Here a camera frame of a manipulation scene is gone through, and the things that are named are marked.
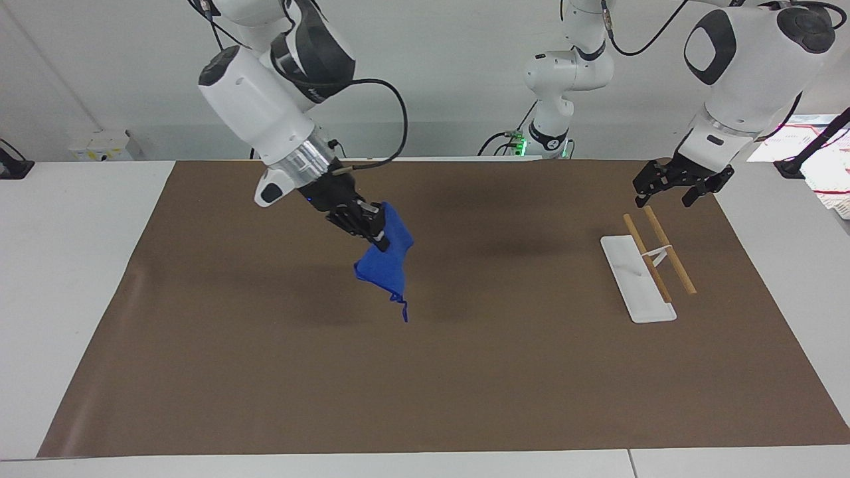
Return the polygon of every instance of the blue towel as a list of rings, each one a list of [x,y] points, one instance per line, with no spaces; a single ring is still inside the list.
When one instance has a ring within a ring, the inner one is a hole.
[[[389,248],[387,252],[382,253],[373,244],[363,259],[354,265],[354,274],[361,281],[375,284],[391,293],[389,299],[405,307],[401,315],[405,322],[408,322],[404,264],[407,250],[413,246],[413,236],[389,203],[385,202],[383,208],[387,216],[387,224],[383,230],[389,239]]]

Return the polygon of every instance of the brown mat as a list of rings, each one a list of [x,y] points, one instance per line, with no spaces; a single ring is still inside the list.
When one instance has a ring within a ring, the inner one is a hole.
[[[359,175],[416,238],[411,323],[366,250],[249,162],[179,163],[39,457],[850,443],[712,198],[653,206],[700,295],[635,325],[599,245],[634,162]],[[650,241],[649,246],[658,244]]]

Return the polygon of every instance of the wooden stick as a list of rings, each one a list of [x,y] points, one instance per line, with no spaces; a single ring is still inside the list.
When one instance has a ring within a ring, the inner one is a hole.
[[[626,227],[629,228],[629,234],[632,235],[635,240],[635,244],[637,244],[637,250],[641,254],[646,254],[648,252],[646,244],[643,243],[643,239],[638,232],[638,228],[635,226],[635,222],[632,220],[632,216],[630,214],[625,214],[623,215],[623,219],[626,221]],[[661,278],[661,274],[658,273],[658,269],[656,269],[655,265],[652,263],[652,259],[649,256],[644,255],[643,262],[646,264],[646,268],[649,269],[649,274],[652,276],[652,280],[655,281],[655,285],[658,286],[658,292],[661,293],[661,297],[664,299],[664,302],[671,304],[673,302],[673,298],[670,297],[670,291],[667,289],[664,279]]]
[[[646,217],[649,218],[649,222],[655,230],[655,235],[658,236],[658,240],[661,241],[661,246],[670,246],[670,238],[667,237],[667,234],[664,232],[664,228],[662,228],[661,223],[658,222],[658,216],[655,215],[655,211],[652,210],[651,206],[647,206],[643,210],[646,211]],[[696,294],[696,287],[694,287],[694,283],[691,282],[690,276],[685,270],[682,260],[679,258],[679,254],[676,253],[676,249],[672,246],[668,247],[667,255],[670,257],[670,261],[673,263],[673,269],[676,270],[676,274],[679,276],[679,280],[682,281],[682,285],[685,287],[685,290],[688,291],[690,295]]]

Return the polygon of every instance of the power socket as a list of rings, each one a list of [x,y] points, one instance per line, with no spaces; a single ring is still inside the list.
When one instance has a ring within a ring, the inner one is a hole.
[[[126,130],[104,130],[80,138],[68,148],[79,161],[139,161],[142,150]]]

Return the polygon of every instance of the white table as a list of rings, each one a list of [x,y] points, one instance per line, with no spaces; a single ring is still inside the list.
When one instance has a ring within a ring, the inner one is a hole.
[[[43,163],[0,183],[0,458],[34,458],[173,162]],[[850,422],[850,236],[802,182],[743,164],[719,196]],[[850,476],[850,447],[5,462],[0,476]]]

